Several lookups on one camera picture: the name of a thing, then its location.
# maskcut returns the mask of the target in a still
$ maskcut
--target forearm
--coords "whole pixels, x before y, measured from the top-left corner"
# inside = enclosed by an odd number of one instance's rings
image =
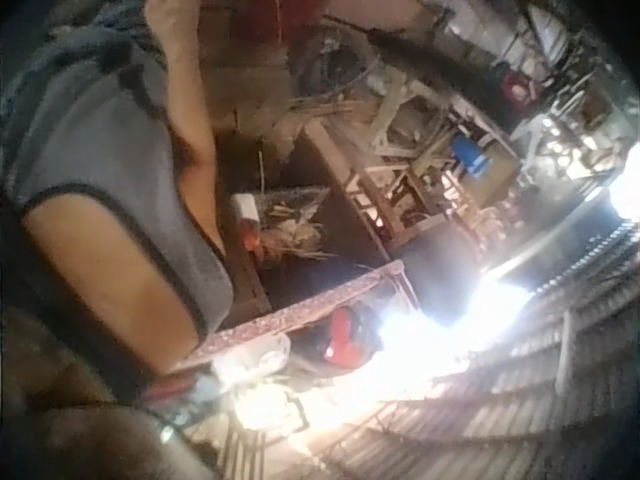
[[[215,165],[216,148],[197,48],[165,53],[170,127],[186,150],[188,162]]]

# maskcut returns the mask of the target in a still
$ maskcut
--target blue object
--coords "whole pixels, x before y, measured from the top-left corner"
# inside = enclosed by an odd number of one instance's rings
[[[491,159],[484,154],[476,142],[464,135],[458,135],[453,139],[451,149],[473,177],[481,177],[489,170]]]

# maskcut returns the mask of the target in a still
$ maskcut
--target person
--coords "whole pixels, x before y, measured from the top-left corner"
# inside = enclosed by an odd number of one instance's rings
[[[232,302],[199,11],[109,2],[3,89],[3,324],[16,308],[36,316],[120,399],[195,349]]]

